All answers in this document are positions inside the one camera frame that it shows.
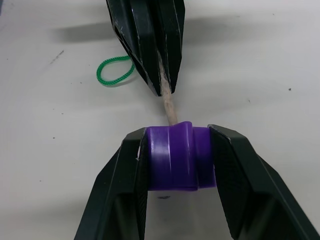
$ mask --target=white background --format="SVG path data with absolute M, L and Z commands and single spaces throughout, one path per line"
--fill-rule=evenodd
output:
M 247 136 L 320 231 L 320 1 L 185 7 L 179 121 Z M 1 240 L 72 240 L 97 174 L 125 135 L 167 124 L 137 72 L 115 88 L 96 80 L 102 61 L 124 54 L 104 0 L 4 0 Z M 216 189 L 157 194 L 149 194 L 146 240 L 231 239 Z

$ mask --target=green string loop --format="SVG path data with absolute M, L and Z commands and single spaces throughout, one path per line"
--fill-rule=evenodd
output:
M 111 85 L 115 85 L 115 84 L 118 84 L 120 83 L 121 81 L 125 80 L 127 77 L 129 77 L 132 72 L 135 70 L 135 65 L 134 63 L 132 63 L 131 65 L 131 68 L 130 70 L 125 73 L 123 76 L 121 77 L 118 77 L 117 79 L 115 80 L 111 80 L 111 81 L 105 81 L 102 77 L 101 77 L 101 72 L 102 70 L 104 69 L 104 67 L 110 63 L 113 63 L 113 62 L 116 62 L 116 61 L 127 61 L 129 60 L 130 57 L 129 56 L 117 56 L 117 57 L 112 57 L 112 58 L 109 58 L 105 61 L 103 61 L 98 69 L 96 70 L 96 78 L 98 79 L 98 81 L 102 84 L 102 85 L 105 85 L 105 86 L 111 86 Z

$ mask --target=purple cylinder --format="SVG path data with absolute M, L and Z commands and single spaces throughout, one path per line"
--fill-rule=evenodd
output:
M 191 122 L 146 129 L 149 190 L 196 191 L 215 187 L 210 129 Z

